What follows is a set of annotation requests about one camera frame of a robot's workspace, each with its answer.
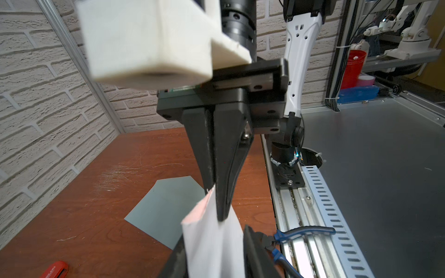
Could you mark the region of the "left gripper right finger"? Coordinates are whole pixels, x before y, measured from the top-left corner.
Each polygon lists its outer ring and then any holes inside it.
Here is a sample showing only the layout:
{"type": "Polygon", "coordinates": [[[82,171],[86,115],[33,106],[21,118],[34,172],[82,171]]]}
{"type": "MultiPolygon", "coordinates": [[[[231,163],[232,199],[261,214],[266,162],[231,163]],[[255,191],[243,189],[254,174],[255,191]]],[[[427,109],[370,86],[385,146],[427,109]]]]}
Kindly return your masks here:
{"type": "Polygon", "coordinates": [[[263,246],[263,233],[246,225],[243,232],[243,258],[246,278],[277,278],[270,255],[263,246]]]}

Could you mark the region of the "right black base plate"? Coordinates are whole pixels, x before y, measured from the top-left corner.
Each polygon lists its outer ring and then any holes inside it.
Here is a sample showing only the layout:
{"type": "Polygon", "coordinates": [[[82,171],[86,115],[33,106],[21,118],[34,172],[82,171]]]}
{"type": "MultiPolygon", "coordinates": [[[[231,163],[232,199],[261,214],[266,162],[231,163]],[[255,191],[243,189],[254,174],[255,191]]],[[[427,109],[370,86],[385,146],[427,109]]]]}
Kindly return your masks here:
{"type": "Polygon", "coordinates": [[[305,187],[305,181],[299,167],[297,148],[272,142],[270,161],[275,187],[278,190],[305,187]]]}

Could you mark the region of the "red plastic cup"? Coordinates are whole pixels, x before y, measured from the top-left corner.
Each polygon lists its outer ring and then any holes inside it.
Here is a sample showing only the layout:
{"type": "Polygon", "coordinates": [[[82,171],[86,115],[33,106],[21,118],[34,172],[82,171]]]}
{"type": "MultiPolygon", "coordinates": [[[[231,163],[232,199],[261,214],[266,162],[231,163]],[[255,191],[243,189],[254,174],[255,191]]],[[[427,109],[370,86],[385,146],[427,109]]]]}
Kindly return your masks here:
{"type": "Polygon", "coordinates": [[[353,88],[357,85],[359,75],[367,58],[367,53],[362,50],[351,50],[348,56],[341,90],[353,88]]]}

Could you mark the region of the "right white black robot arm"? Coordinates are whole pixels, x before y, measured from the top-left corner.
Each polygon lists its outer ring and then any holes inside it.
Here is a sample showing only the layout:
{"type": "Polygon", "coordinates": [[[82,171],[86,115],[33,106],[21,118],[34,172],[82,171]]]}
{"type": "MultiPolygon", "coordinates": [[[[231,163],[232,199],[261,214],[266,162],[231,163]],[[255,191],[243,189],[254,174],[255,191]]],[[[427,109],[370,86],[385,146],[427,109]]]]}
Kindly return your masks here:
{"type": "Polygon", "coordinates": [[[304,123],[301,97],[311,51],[334,1],[285,1],[287,43],[281,59],[255,58],[215,70],[201,85],[158,92],[158,114],[185,127],[205,190],[214,191],[217,218],[225,221],[235,185],[256,134],[272,144],[278,184],[301,185],[304,123]]]}

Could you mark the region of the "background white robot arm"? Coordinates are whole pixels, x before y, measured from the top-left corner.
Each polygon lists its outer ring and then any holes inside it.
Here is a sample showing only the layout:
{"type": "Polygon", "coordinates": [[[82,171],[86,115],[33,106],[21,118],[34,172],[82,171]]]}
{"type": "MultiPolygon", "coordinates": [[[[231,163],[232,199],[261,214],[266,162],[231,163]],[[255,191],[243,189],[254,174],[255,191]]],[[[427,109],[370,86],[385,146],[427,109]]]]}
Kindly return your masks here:
{"type": "Polygon", "coordinates": [[[438,1],[371,1],[366,8],[367,15],[362,17],[359,28],[364,37],[372,37],[387,32],[401,31],[400,42],[395,49],[384,52],[385,57],[398,60],[419,60],[428,63],[439,58],[441,50],[430,47],[432,42],[428,35],[427,24],[436,10],[438,1]],[[377,24],[371,23],[371,15],[391,11],[377,24]]]}

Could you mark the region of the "red black pipe wrench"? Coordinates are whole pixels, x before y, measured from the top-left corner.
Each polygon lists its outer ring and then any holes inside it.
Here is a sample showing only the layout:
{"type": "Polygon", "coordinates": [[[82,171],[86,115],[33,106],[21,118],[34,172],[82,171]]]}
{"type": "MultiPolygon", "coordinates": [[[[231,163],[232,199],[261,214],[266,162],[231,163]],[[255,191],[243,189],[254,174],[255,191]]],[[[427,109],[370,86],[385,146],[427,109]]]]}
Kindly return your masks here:
{"type": "Polygon", "coordinates": [[[56,261],[50,265],[40,278],[65,278],[68,274],[69,265],[64,261],[56,261]]]}

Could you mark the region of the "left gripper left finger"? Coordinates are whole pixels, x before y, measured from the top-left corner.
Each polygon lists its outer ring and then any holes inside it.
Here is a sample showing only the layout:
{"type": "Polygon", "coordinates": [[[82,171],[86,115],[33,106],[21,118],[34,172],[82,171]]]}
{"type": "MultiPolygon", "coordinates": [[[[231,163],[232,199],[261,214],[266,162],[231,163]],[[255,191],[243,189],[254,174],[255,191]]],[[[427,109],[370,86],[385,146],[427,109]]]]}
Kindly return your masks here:
{"type": "Polygon", "coordinates": [[[188,278],[184,238],[181,236],[158,278],[188,278]]]}

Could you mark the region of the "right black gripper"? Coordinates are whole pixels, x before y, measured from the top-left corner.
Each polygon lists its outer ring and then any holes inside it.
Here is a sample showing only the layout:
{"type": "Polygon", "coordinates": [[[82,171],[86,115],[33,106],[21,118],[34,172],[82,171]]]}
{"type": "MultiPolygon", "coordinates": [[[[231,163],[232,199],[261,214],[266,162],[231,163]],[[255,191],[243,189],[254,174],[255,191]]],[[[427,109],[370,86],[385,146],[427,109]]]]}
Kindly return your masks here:
{"type": "Polygon", "coordinates": [[[197,88],[158,94],[157,113],[166,120],[182,120],[205,192],[216,184],[220,222],[228,217],[236,181],[253,143],[251,121],[257,134],[280,131],[288,82],[288,62],[280,58],[215,70],[213,79],[197,88]],[[205,107],[215,106],[213,117],[205,107]]]}

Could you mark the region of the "pink white letter card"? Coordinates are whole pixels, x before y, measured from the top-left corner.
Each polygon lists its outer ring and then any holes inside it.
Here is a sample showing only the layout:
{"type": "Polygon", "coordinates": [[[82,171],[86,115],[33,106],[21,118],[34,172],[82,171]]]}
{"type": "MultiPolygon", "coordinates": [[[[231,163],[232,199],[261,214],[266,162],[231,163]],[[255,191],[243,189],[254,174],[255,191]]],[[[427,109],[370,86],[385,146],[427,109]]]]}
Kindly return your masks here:
{"type": "Polygon", "coordinates": [[[244,278],[243,231],[234,209],[217,218],[212,188],[181,222],[190,278],[244,278]]]}

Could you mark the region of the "blue plastic box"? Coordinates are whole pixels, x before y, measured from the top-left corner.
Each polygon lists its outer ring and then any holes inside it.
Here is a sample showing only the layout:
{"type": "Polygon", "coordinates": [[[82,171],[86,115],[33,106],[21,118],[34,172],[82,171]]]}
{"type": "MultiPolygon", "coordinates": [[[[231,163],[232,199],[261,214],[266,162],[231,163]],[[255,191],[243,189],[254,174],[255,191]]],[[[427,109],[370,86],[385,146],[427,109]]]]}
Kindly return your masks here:
{"type": "Polygon", "coordinates": [[[377,86],[354,87],[342,89],[338,95],[338,104],[355,103],[373,100],[378,96],[380,88],[377,86]]]}

